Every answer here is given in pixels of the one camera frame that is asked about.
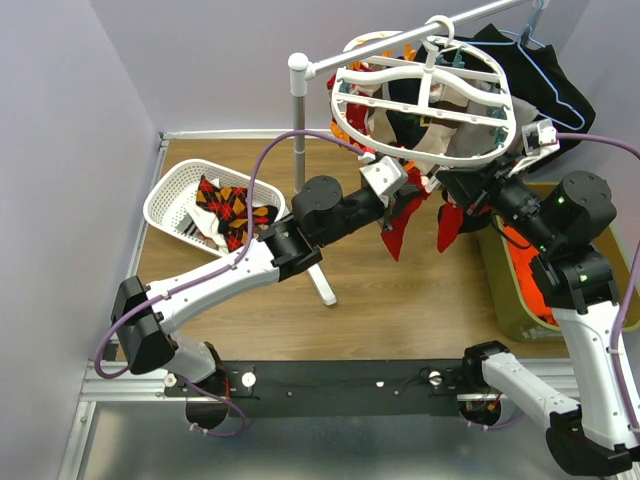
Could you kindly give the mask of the white clothes peg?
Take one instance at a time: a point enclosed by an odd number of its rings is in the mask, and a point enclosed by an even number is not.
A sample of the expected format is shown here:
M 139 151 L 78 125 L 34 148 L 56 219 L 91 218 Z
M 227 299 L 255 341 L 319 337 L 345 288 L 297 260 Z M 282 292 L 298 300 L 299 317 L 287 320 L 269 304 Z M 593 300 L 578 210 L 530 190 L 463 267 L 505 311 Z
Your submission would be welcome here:
M 441 186 L 441 182 L 435 175 L 423 175 L 421 177 L 421 185 L 427 194 L 432 194 Z

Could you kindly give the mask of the red black santa sock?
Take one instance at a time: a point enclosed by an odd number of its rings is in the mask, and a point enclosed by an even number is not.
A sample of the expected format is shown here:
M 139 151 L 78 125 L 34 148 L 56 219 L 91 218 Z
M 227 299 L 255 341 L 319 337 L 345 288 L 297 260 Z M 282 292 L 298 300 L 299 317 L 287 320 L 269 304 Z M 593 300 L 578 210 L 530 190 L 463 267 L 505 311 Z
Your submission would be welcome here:
M 443 204 L 438 210 L 437 250 L 445 252 L 456 240 L 464 222 L 464 210 L 449 198 L 446 190 L 442 192 Z

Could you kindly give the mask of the white round sock hanger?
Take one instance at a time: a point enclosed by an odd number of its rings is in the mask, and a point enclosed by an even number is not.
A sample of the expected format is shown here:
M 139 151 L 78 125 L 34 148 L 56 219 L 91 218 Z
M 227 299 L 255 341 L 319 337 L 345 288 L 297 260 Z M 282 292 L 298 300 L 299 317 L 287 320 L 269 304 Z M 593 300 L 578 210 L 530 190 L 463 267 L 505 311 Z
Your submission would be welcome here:
M 328 83 L 331 119 L 335 118 L 338 126 L 354 143 L 338 139 L 362 150 L 413 162 L 419 167 L 484 167 L 505 154 L 515 137 L 516 120 L 507 76 L 490 55 L 467 42 L 456 40 L 455 25 L 451 18 L 435 15 L 430 21 L 438 27 L 438 34 L 422 35 L 405 42 L 402 57 L 396 57 L 391 49 L 386 49 L 337 67 Z M 420 81 L 417 102 L 406 104 L 389 100 L 388 83 L 409 79 Z M 380 89 L 372 97 L 362 97 L 341 91 L 344 84 Z M 467 112 L 430 107 L 430 91 L 434 84 L 449 86 L 467 97 Z M 388 145 L 349 125 L 345 118 L 348 103 L 364 105 L 369 109 L 382 107 L 406 114 L 490 126 L 497 132 L 496 144 L 493 150 L 471 157 L 453 157 L 446 153 L 434 155 Z

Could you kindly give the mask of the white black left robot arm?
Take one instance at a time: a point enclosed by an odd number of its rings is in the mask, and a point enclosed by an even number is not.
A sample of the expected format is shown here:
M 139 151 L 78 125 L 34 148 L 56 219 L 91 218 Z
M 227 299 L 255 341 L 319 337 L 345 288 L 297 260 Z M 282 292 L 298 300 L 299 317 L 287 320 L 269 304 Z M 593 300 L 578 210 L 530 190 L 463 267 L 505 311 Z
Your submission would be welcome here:
M 291 213 L 241 250 L 166 280 L 122 281 L 112 324 L 129 372 L 166 368 L 197 393 L 214 393 L 221 385 L 221 360 L 212 345 L 179 336 L 181 326 L 241 293 L 305 272 L 321 261 L 322 248 L 371 223 L 398 219 L 427 194 L 418 173 L 380 184 L 382 192 L 362 180 L 359 190 L 345 195 L 335 178 L 316 176 L 293 197 Z

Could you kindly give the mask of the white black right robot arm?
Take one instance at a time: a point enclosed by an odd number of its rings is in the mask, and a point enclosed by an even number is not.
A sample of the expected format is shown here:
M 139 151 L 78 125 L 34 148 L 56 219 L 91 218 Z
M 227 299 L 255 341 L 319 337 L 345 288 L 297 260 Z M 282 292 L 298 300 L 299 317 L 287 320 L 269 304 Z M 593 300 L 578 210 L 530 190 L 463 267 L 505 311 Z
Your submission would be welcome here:
M 630 297 L 619 293 L 610 261 L 593 245 L 617 214 L 608 184 L 575 171 L 541 198 L 500 164 L 436 177 L 467 213 L 490 210 L 536 249 L 533 278 L 561 330 L 579 398 L 549 386 L 497 341 L 466 349 L 462 384 L 505 394 L 544 430 L 567 474 L 630 470 L 639 460 L 639 394 L 621 338 Z

